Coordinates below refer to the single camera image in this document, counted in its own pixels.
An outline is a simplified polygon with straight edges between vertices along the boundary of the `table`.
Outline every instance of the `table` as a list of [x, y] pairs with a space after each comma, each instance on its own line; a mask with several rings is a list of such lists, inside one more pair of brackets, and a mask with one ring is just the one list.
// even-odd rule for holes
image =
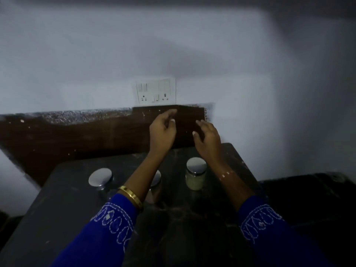
[[[222, 145], [229, 165], [257, 194], [264, 196], [252, 173], [230, 143]], [[0, 254], [2, 267], [47, 267], [104, 204], [88, 184], [99, 168], [113, 172], [118, 187], [147, 154], [129, 154], [59, 164]], [[196, 149], [171, 150], [159, 170], [162, 197], [144, 204], [123, 266], [252, 266], [252, 254], [219, 180], [208, 168], [204, 187], [185, 184], [185, 164]]]

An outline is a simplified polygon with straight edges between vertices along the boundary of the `jar lid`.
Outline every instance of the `jar lid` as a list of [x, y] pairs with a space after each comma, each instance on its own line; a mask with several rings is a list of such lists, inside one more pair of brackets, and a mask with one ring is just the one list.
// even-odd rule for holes
[[161, 180], [161, 173], [160, 171], [156, 171], [156, 174], [154, 175], [154, 179], [152, 180], [151, 187], [154, 187], [157, 185]]
[[192, 157], [187, 161], [187, 169], [194, 175], [202, 175], [207, 170], [207, 163], [200, 157]]
[[104, 186], [111, 178], [112, 172], [108, 168], [101, 168], [94, 171], [89, 177], [89, 184], [93, 187]]

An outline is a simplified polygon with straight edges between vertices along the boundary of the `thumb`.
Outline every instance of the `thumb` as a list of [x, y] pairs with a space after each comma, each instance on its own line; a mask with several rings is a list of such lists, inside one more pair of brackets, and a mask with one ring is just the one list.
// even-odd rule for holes
[[176, 130], [176, 120], [175, 119], [171, 119], [169, 121], [167, 131], [169, 133], [176, 134], [177, 130]]
[[193, 131], [193, 139], [195, 143], [195, 147], [199, 148], [200, 146], [203, 145], [202, 140], [200, 139], [200, 136], [197, 132]]

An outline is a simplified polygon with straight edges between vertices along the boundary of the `blue garment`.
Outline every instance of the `blue garment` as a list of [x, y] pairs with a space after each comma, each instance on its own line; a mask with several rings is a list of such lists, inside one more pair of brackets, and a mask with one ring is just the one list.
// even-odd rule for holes
[[[52, 267], [121, 266], [137, 214], [125, 196], [116, 194], [62, 251]], [[238, 224], [258, 266], [332, 266], [318, 246], [296, 234], [257, 196], [241, 206]]]

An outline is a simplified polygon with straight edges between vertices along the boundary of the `white switch plate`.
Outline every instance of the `white switch plate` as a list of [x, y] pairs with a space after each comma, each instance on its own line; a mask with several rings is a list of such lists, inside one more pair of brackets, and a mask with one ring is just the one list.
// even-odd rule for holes
[[171, 76], [136, 78], [132, 81], [132, 91], [136, 106], [176, 104], [176, 78]]

